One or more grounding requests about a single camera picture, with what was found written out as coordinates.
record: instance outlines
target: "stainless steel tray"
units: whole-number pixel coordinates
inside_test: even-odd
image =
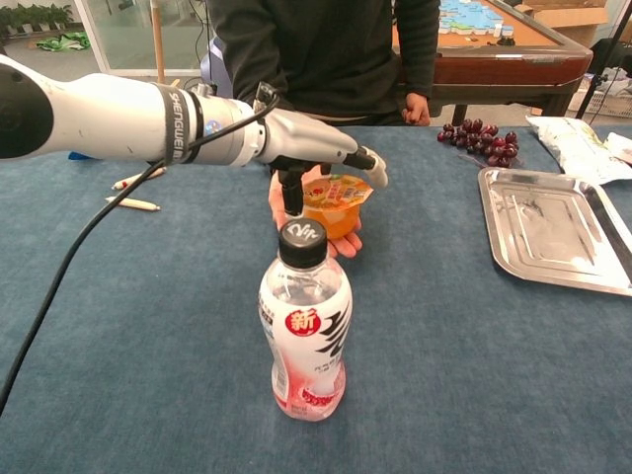
[[[632,296],[632,235],[603,188],[568,175],[484,168],[492,253],[510,274]]]

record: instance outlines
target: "robotic arm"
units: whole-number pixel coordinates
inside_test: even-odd
[[[260,86],[255,108],[273,96]],[[0,161],[54,151],[94,158],[166,160],[278,170],[285,211],[302,213],[301,177],[317,165],[344,164],[387,186],[384,161],[339,130],[299,113],[273,110],[208,144],[203,138],[255,114],[242,102],[106,74],[57,82],[0,55]]]

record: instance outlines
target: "potted plant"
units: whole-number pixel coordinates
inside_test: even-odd
[[[13,12],[9,7],[0,8],[0,38],[18,33],[12,26]]]
[[[31,25],[39,26],[39,28],[43,32],[50,31],[50,25],[48,24],[48,9],[46,7],[42,7],[40,5],[32,5],[27,8],[29,12],[29,19],[31,20]]]
[[[56,5],[51,5],[50,19],[57,25],[58,30],[65,30],[68,24],[72,23],[72,7],[64,5],[59,8]]]
[[[15,14],[16,22],[20,22],[20,26],[24,30],[24,33],[31,34],[33,32],[33,25],[31,25],[31,15],[29,15],[29,10],[23,5],[18,4]]]

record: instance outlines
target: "bottle label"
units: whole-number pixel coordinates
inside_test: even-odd
[[[352,312],[346,277],[333,297],[313,306],[279,301],[262,284],[259,315],[275,359],[273,390],[290,415],[308,418],[342,398],[346,375],[341,360]]]

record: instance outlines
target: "hand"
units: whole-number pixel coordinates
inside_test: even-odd
[[[406,109],[402,111],[406,123],[419,126],[431,124],[431,113],[428,109],[428,99],[411,92],[406,96]]]
[[[303,175],[303,184],[308,183],[311,180],[321,177],[320,167],[315,167],[310,172]],[[270,209],[273,212],[273,221],[276,224],[277,229],[281,229],[287,222],[287,216],[285,215],[285,206],[283,204],[283,193],[281,190],[280,182],[278,181],[278,173],[273,175],[270,183],[270,192],[268,194],[268,203]],[[336,240],[330,240],[328,243],[329,254],[331,257],[336,258],[338,254],[341,254],[348,259],[352,259],[356,256],[362,248],[362,241],[359,240],[356,232],[362,227],[360,220],[357,220],[355,225],[355,232],[350,232],[345,237]]]

